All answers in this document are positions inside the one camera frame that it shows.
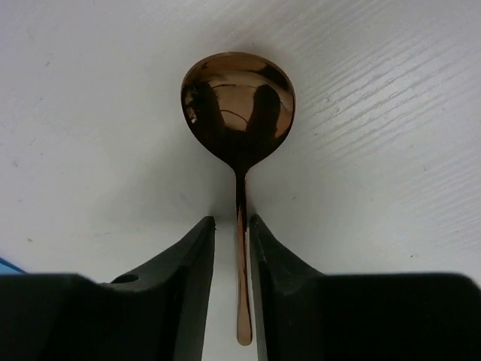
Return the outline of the blue space-print cloth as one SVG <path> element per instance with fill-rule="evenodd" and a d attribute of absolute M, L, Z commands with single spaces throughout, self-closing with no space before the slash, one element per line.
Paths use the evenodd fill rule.
<path fill-rule="evenodd" d="M 0 275 L 23 275 L 26 272 L 18 266 L 8 262 L 4 258 L 0 258 Z"/>

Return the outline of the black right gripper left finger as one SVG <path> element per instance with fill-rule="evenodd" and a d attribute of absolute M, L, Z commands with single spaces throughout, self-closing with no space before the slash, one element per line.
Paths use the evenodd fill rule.
<path fill-rule="evenodd" d="M 74 274 L 1 278 L 3 360 L 200 360 L 215 221 L 98 284 Z"/>

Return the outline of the copper spoon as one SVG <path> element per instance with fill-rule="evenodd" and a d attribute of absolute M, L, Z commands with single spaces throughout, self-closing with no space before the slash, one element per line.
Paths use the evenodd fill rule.
<path fill-rule="evenodd" d="M 253 340 L 247 269 L 247 173 L 286 139 L 295 118 L 295 89 L 272 61 L 224 52 L 195 63 L 180 92 L 186 123 L 203 147 L 235 176 L 237 341 Z"/>

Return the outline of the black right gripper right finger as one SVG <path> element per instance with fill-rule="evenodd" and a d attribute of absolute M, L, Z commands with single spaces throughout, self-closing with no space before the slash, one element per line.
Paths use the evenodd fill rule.
<path fill-rule="evenodd" d="M 453 273 L 325 275 L 250 220 L 260 360 L 478 360 L 480 289 Z"/>

